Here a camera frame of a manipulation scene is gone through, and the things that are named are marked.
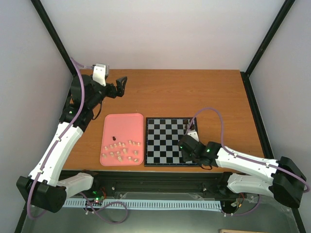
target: brown tabletop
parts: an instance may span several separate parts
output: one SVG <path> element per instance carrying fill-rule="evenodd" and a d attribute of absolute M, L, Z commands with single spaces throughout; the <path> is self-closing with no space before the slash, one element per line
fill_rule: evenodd
<path fill-rule="evenodd" d="M 82 70 L 91 74 L 91 70 Z M 100 164 L 104 119 L 108 114 L 141 113 L 146 117 L 192 117 L 204 107 L 218 109 L 224 119 L 225 145 L 263 157 L 259 137 L 238 70 L 110 70 L 108 83 L 127 76 L 125 95 L 105 98 L 100 116 L 91 121 L 74 146 L 63 169 L 100 171 L 224 172 L 230 169 L 200 167 L 102 166 Z M 99 107 L 94 109 L 96 115 Z M 198 118 L 200 141 L 220 142 L 220 121 L 212 111 Z"/>

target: gray wall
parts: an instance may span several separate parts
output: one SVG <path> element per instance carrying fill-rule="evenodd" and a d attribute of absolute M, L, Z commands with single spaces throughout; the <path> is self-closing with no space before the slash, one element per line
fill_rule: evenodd
<path fill-rule="evenodd" d="M 297 0 L 251 75 L 277 158 L 292 158 L 311 179 L 311 1 Z M 311 193 L 300 214 L 311 232 Z"/>
<path fill-rule="evenodd" d="M 16 181 L 56 130 L 71 75 L 30 0 L 0 7 L 0 226 L 14 231 L 24 200 Z"/>
<path fill-rule="evenodd" d="M 284 0 L 42 0 L 70 54 L 119 69 L 246 70 Z"/>

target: black and white checkered board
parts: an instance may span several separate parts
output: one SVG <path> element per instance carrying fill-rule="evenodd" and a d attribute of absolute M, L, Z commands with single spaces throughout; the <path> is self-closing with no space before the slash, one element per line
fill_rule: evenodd
<path fill-rule="evenodd" d="M 177 145 L 190 120 L 191 117 L 146 118 L 145 166 L 196 166 L 192 161 L 183 161 Z M 194 126 L 198 131 L 196 119 Z"/>

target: purple cable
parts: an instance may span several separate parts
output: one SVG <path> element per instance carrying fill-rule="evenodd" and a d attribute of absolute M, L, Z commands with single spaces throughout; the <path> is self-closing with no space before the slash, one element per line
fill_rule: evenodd
<path fill-rule="evenodd" d="M 82 65 L 82 64 L 80 64 L 80 63 L 78 63 L 78 62 L 76 62 L 76 61 L 75 61 L 75 63 L 76 63 L 76 65 L 78 65 L 79 67 L 82 67 L 82 68 L 84 68 L 84 69 L 93 69 L 93 67 L 84 66 L 84 65 Z"/>
<path fill-rule="evenodd" d="M 243 216 L 243 215 L 250 214 L 251 212 L 254 212 L 259 207 L 260 201 L 261 201 L 261 195 L 258 196 L 258 202 L 252 209 L 250 209 L 249 211 L 246 211 L 245 213 L 237 214 L 237 215 L 232 215 L 232 216 Z"/>
<path fill-rule="evenodd" d="M 101 220 L 103 220 L 104 222 L 109 223 L 109 224 L 119 224 L 119 223 L 123 223 L 123 222 L 127 219 L 127 217 L 128 217 L 128 209 L 127 209 L 126 205 L 125 205 L 123 202 L 115 201 L 115 202 L 112 202 L 112 203 L 109 203 L 109 204 L 105 205 L 104 207 L 102 207 L 102 208 L 100 208 L 100 209 L 98 209 L 98 210 L 95 210 L 94 207 L 92 206 L 92 203 L 87 199 L 86 195 L 85 195 L 84 193 L 82 193 L 82 192 L 81 192 L 80 194 L 81 194 L 81 195 L 84 197 L 84 199 L 87 201 L 87 205 L 89 205 L 89 206 L 91 207 L 91 209 L 94 211 L 94 213 L 95 213 Z M 120 205 L 122 205 L 122 206 L 125 208 L 125 210 L 126 210 L 125 217 L 124 217 L 122 220 L 120 220 L 119 222 L 111 222 L 111 221 L 109 221 L 109 220 L 107 220 L 107 219 L 104 219 L 102 216 L 100 216 L 100 215 L 98 214 L 98 212 L 104 210 L 105 208 L 107 208 L 108 206 L 113 205 L 113 204 L 120 204 Z"/>
<path fill-rule="evenodd" d="M 81 85 L 81 103 L 80 103 L 80 107 L 79 107 L 79 110 L 77 112 L 77 114 L 74 116 L 74 118 L 71 120 L 71 122 L 69 123 L 69 125 L 64 129 L 64 131 L 59 135 L 59 139 L 61 139 L 64 134 L 68 131 L 68 129 L 73 125 L 73 123 L 76 121 L 76 119 L 78 118 L 78 116 L 80 115 L 82 109 L 83 109 L 83 104 L 84 104 L 84 84 L 83 84 L 83 79 L 82 79 L 82 75 L 81 75 L 81 72 L 76 64 L 76 61 L 73 59 L 73 58 L 70 58 L 74 68 L 76 69 L 77 71 L 77 74 L 78 74 L 78 77 L 79 77 L 79 80 L 80 80 L 80 85 Z M 49 149 L 49 152 L 47 153 L 47 156 L 45 157 L 41 167 L 40 167 L 40 170 L 42 171 L 44 169 L 44 166 L 45 164 L 47 163 L 52 151 L 54 150 L 54 148 L 56 147 L 58 141 L 55 141 L 53 143 L 53 145 L 51 146 L 51 148 Z M 41 175 L 41 172 L 38 172 L 38 174 L 36 175 L 35 177 L 35 180 L 30 188 L 30 191 L 29 191 L 29 195 L 28 195 L 28 199 L 27 199 L 27 214 L 28 214 L 28 217 L 31 219 L 31 220 L 35 220 L 39 217 L 41 217 L 45 212 L 43 211 L 42 213 L 40 213 L 38 216 L 34 217 L 32 216 L 31 214 L 31 208 L 30 208 L 30 205 L 31 205 L 31 199 L 32 199 L 32 196 L 33 196 L 33 193 L 34 193 L 34 189 L 35 189 L 35 184 L 37 183 L 39 177 Z"/>
<path fill-rule="evenodd" d="M 224 148 L 224 150 L 225 150 L 226 152 L 228 152 L 229 154 L 231 154 L 231 155 L 234 156 L 234 153 L 231 152 L 231 151 L 229 151 L 229 150 L 225 147 L 225 145 L 224 145 L 224 121 L 223 121 L 222 115 L 220 114 L 220 112 L 219 112 L 217 109 L 214 109 L 214 108 L 203 108 L 203 109 L 199 110 L 199 111 L 193 116 L 193 118 L 191 119 L 190 124 L 189 124 L 189 126 L 188 126 L 188 128 L 187 128 L 187 132 L 186 132 L 186 133 L 188 133 L 188 131 L 189 131 L 189 129 L 190 129 L 190 127 L 191 127 L 191 125 L 192 125 L 194 119 L 197 117 L 197 115 L 199 115 L 199 114 L 200 114 L 202 111 L 204 111 L 204 110 L 212 110 L 212 111 L 214 111 L 214 112 L 217 113 L 217 115 L 218 115 L 218 117 L 219 117 L 219 119 L 220 119 L 220 123 L 221 123 L 220 142 L 221 142 L 222 147 Z M 238 157 L 238 158 L 240 158 L 240 159 L 247 160 L 247 161 L 249 161 L 249 162 L 253 162 L 253 163 L 255 163 L 255 164 L 260 164 L 260 165 L 263 165 L 263 166 L 267 166 L 265 162 L 256 161 L 256 160 L 253 160 L 253 159 L 250 159 L 250 158 L 246 158 L 246 157 L 243 157 L 243 156 L 240 156 L 240 155 L 237 155 L 236 157 Z M 307 189 L 303 191 L 304 193 L 308 193 L 308 192 L 310 191 L 310 186 L 309 186 L 309 184 L 308 184 L 304 179 L 302 179 L 301 177 L 299 177 L 299 176 L 297 176 L 297 175 L 291 173 L 290 171 L 285 170 L 285 169 L 283 169 L 283 168 L 281 168 L 281 167 L 278 167 L 278 166 L 275 166 L 275 165 L 271 165 L 271 164 L 269 164 L 268 166 L 269 166 L 269 167 L 272 167 L 272 168 L 275 168 L 275 169 L 277 169 L 277 170 L 280 170 L 280 171 L 282 171 L 282 172 L 284 172 L 284 173 L 286 173 L 286 174 L 288 174 L 288 175 L 290 175 L 290 176 L 296 178 L 296 179 L 299 180 L 300 182 L 302 182 L 302 183 L 307 187 Z"/>

